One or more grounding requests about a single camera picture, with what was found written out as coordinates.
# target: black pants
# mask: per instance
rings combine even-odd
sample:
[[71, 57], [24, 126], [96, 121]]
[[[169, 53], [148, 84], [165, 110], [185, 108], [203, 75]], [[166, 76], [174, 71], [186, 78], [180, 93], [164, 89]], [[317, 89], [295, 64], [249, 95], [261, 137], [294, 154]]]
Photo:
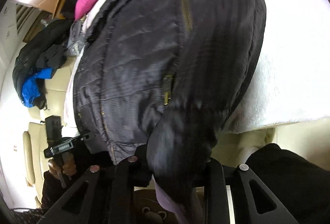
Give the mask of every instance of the black pants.
[[300, 224], [330, 223], [330, 172], [269, 144], [246, 164]]

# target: clothing pile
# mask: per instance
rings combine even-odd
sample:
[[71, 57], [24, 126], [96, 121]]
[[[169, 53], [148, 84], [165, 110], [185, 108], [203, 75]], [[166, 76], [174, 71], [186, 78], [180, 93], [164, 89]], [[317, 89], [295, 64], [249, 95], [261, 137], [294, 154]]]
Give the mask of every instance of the clothing pile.
[[50, 79], [65, 63], [64, 52], [71, 24], [67, 19], [51, 22], [20, 50], [13, 82], [24, 106], [46, 107], [44, 79]]

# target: white wall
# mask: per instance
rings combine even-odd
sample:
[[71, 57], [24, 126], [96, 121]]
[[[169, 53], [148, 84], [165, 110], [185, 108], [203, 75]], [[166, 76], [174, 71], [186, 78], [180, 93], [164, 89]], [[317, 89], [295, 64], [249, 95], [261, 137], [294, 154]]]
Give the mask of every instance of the white wall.
[[34, 9], [17, 33], [16, 4], [7, 2], [0, 12], [0, 188], [10, 208], [35, 207], [35, 190], [25, 182], [22, 141], [30, 116], [14, 89], [12, 72], [22, 40], [39, 13]]

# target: metal rivet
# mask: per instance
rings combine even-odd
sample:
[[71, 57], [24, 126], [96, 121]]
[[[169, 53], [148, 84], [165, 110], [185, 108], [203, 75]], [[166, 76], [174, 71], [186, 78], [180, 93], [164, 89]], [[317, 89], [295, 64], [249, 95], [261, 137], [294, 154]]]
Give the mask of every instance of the metal rivet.
[[241, 165], [239, 166], [239, 168], [240, 168], [242, 171], [247, 171], [247, 170], [249, 169], [249, 166], [246, 165], [246, 164], [241, 164]]
[[129, 156], [127, 158], [127, 160], [128, 160], [128, 162], [136, 162], [138, 160], [138, 157], [136, 157], [136, 156]]
[[100, 167], [98, 166], [98, 165], [92, 165], [91, 167], [90, 167], [90, 171], [92, 172], [92, 173], [96, 173], [96, 172], [98, 172], [100, 170]]

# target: black metal frame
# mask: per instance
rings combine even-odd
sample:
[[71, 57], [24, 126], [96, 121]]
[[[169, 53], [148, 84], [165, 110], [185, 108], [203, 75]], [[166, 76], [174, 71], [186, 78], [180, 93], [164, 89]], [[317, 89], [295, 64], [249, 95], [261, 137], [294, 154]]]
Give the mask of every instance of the black metal frame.
[[[146, 187], [151, 180], [151, 172], [144, 160], [138, 158], [135, 162], [130, 161], [127, 158], [117, 166], [100, 168], [98, 171], [88, 169], [38, 224], [135, 223], [134, 186]], [[226, 190], [226, 185], [230, 185], [237, 224], [298, 224], [258, 176], [248, 166], [244, 168], [222, 166], [214, 159], [207, 163], [206, 169], [195, 181], [196, 187], [205, 186], [204, 223], [230, 224]], [[263, 197], [254, 196], [253, 189], [256, 187]], [[70, 199], [82, 188], [84, 196], [79, 210], [68, 209]], [[258, 211], [257, 199], [260, 198], [261, 202], [266, 201], [271, 205], [270, 210]]]

